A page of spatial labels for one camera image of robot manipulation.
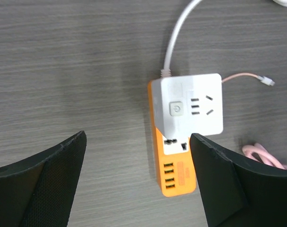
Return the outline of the orange power adapter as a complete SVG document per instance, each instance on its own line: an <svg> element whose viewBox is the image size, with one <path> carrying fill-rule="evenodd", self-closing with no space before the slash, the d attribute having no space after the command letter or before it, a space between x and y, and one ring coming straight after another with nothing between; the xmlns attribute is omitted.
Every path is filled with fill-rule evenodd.
<svg viewBox="0 0 287 227"><path fill-rule="evenodd" d="M190 138L167 141L163 137L154 124L151 81L147 89L157 183L166 197L192 193L197 183L189 147Z"/></svg>

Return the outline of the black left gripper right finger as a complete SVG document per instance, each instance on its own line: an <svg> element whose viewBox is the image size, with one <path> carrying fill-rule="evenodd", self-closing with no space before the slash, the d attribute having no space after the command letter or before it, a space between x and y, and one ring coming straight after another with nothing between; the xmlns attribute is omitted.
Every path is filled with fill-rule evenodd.
<svg viewBox="0 0 287 227"><path fill-rule="evenodd" d="M287 170L194 133L190 149L210 227L287 227Z"/></svg>

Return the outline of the white cube socket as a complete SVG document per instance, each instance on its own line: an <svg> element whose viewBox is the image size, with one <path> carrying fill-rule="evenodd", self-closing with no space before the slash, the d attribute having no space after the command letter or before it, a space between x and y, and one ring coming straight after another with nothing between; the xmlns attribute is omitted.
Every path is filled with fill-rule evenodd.
<svg viewBox="0 0 287 227"><path fill-rule="evenodd" d="M165 138L223 132L222 78L218 73L160 78L150 85L154 124Z"/></svg>

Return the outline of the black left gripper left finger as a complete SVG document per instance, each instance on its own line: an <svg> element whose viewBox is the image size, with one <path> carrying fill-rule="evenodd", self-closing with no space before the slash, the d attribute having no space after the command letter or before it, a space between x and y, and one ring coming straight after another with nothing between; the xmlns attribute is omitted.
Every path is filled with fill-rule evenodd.
<svg viewBox="0 0 287 227"><path fill-rule="evenodd" d="M65 227L76 193L87 136L0 167L0 227Z"/></svg>

